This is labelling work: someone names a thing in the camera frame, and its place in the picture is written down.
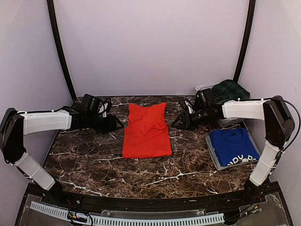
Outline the red t-shirt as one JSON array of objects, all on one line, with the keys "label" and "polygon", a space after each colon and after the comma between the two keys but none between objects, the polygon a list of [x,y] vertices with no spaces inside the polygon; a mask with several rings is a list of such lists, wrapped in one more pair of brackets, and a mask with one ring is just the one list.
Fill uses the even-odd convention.
[{"label": "red t-shirt", "polygon": [[172,155],[168,125],[165,120],[167,103],[149,107],[129,105],[128,126],[124,131],[123,158],[141,159]]}]

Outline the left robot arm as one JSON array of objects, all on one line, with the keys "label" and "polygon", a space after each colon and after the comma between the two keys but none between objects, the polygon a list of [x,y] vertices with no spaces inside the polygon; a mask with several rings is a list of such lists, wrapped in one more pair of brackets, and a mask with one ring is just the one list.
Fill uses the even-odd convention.
[{"label": "left robot arm", "polygon": [[27,179],[48,192],[48,198],[56,205],[66,202],[61,183],[48,173],[26,150],[27,136],[50,131],[93,129],[110,133],[124,127],[116,115],[105,111],[76,110],[64,106],[58,110],[18,111],[9,108],[0,125],[0,149],[7,164],[15,166]]}]

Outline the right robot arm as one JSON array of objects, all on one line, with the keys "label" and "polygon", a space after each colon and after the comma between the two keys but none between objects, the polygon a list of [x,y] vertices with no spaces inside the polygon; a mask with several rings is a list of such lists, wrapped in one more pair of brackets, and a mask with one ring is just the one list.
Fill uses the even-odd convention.
[{"label": "right robot arm", "polygon": [[255,186],[261,186],[274,171],[281,155],[295,140],[301,124],[294,121],[290,109],[296,107],[282,96],[249,100],[224,100],[193,113],[183,110],[171,126],[180,130],[194,130],[211,120],[247,119],[262,121],[264,146],[256,167],[249,177]]}]

